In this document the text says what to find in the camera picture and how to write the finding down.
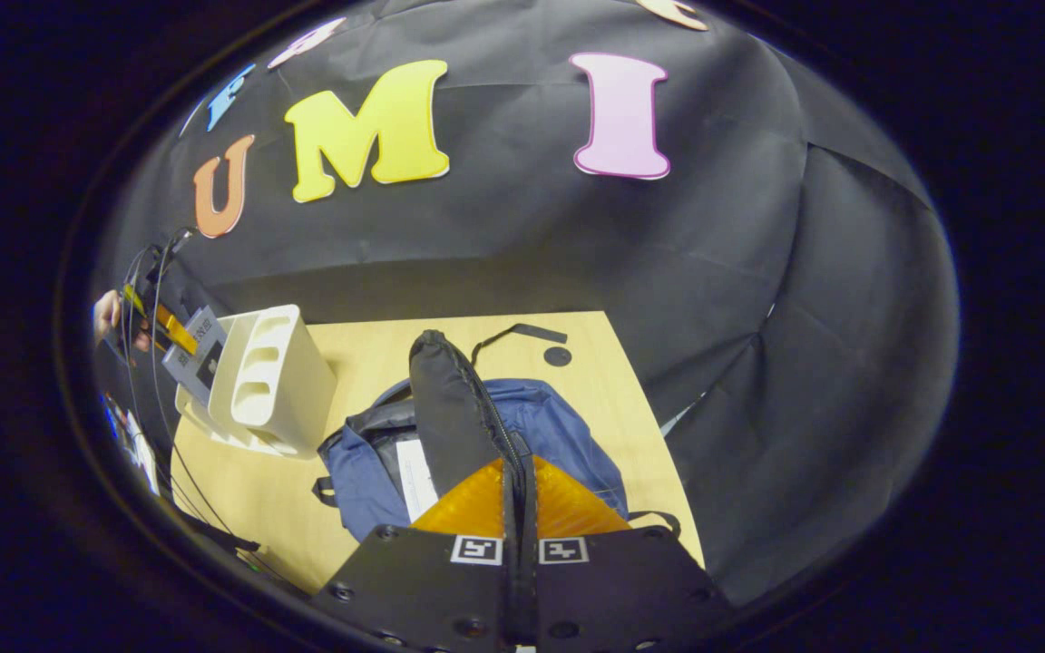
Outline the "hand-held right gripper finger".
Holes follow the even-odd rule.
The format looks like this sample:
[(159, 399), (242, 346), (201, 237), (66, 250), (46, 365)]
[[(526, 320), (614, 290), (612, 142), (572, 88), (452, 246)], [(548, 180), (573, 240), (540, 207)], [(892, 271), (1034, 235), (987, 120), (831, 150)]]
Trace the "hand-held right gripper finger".
[(527, 509), (539, 652), (686, 652), (732, 617), (670, 513), (647, 510), (630, 524), (541, 458)]
[(501, 652), (517, 545), (517, 497), (503, 462), (457, 484), (414, 524), (377, 524), (314, 596), (369, 646)]

